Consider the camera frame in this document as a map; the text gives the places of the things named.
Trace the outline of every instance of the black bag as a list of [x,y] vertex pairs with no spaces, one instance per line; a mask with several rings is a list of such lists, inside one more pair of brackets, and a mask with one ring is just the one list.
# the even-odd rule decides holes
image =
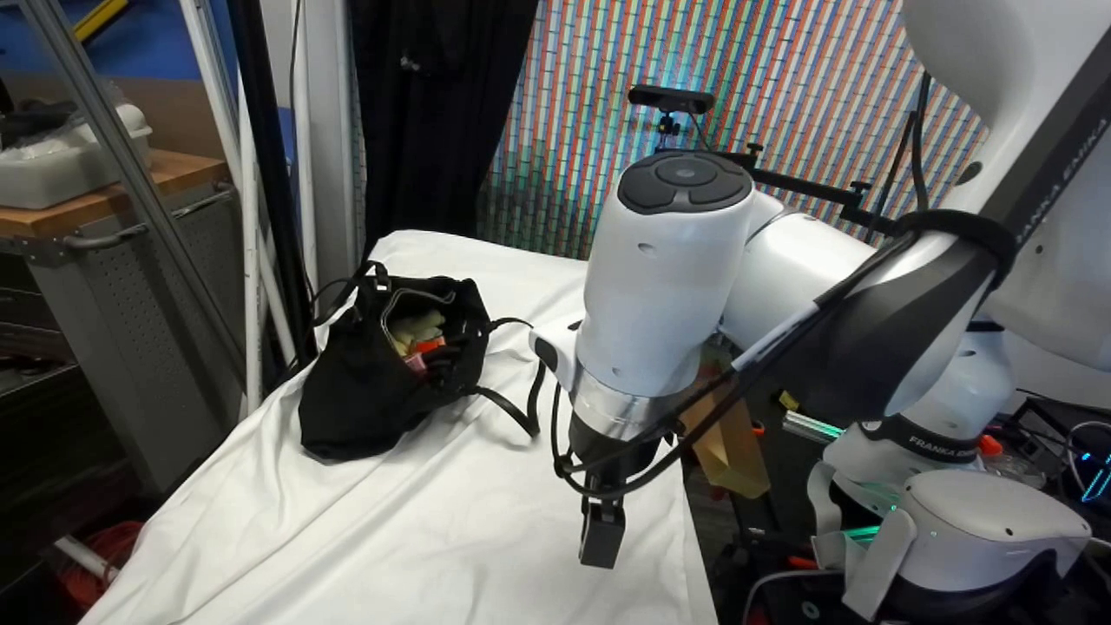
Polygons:
[[539,422],[474,387],[490,322],[474,283],[393,278],[382,264],[356,278],[356,303],[329,326],[329,343],[301,389],[301,446],[323,459],[390,451],[437,406],[487,396],[532,439]]

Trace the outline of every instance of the white table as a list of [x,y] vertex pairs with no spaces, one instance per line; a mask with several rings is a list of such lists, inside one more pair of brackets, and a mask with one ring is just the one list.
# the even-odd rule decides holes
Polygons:
[[[580,260],[437,232],[395,232],[375,259],[393,274],[474,278],[490,315],[539,329],[584,315]],[[498,329],[481,381],[525,406],[532,374],[527,333]],[[626,502],[619,566],[584,570],[580,496],[553,476],[547,424],[527,446],[512,416],[471,401],[390,455],[325,467],[300,446],[301,379],[154,513],[86,623],[716,623],[682,470]]]

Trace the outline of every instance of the metal pole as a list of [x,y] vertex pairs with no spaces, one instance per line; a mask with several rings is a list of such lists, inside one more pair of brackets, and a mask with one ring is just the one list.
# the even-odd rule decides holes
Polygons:
[[233,362],[233,371],[244,379],[244,351],[235,338],[229,333],[226,321],[218,315],[218,298],[212,297],[208,283],[203,278],[186,245],[181,241],[177,227],[169,224],[169,211],[162,210],[162,198],[156,195],[146,166],[138,165],[133,139],[125,124],[119,123],[116,107],[109,103],[102,84],[94,80],[94,65],[82,57],[82,49],[73,41],[65,27],[65,16],[54,0],[19,0],[25,6],[25,19],[37,27],[49,57],[64,71],[78,103],[90,120],[90,130],[98,132],[102,149],[116,165],[123,186],[133,195],[135,211],[149,224],[149,232],[167,250],[181,285],[194,298],[203,321],[218,338],[226,359]]

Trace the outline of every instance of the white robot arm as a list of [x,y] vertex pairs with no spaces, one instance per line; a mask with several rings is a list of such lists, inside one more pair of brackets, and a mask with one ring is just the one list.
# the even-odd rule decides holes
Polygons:
[[[1014,566],[969,566],[976,549],[964,549],[969,561],[947,566],[976,575],[937,588],[947,541],[921,535],[937,527],[1010,564],[1051,547],[1070,570],[1086,526],[1047,496],[1014,488],[1028,492],[1030,527],[1010,539],[976,535],[1000,526],[989,507],[930,504],[961,488],[946,470],[972,461],[976,439],[1010,396],[1000,351],[969,333],[983,303],[1044,351],[1111,369],[1108,26],[1111,5],[1102,0],[908,0],[918,57],[976,107],[989,139],[941,203],[947,211],[881,250],[789,215],[738,166],[705,152],[650,156],[621,173],[590,255],[587,321],[560,369],[576,414],[568,446],[590,488],[584,564],[613,566],[621,484],[653,461],[668,401],[694,381],[700,343],[722,329],[745,351],[736,387],[751,410],[775,414],[789,389],[802,414],[844,424],[815,476],[866,507],[898,507],[871,561],[855,561],[855,612],[871,617],[896,577],[927,594],[1014,577]],[[996,287],[1014,250],[1020,271]],[[1097,314],[1076,315],[1086,291],[1102,297]],[[964,478],[972,502],[993,492],[996,478],[983,478]]]

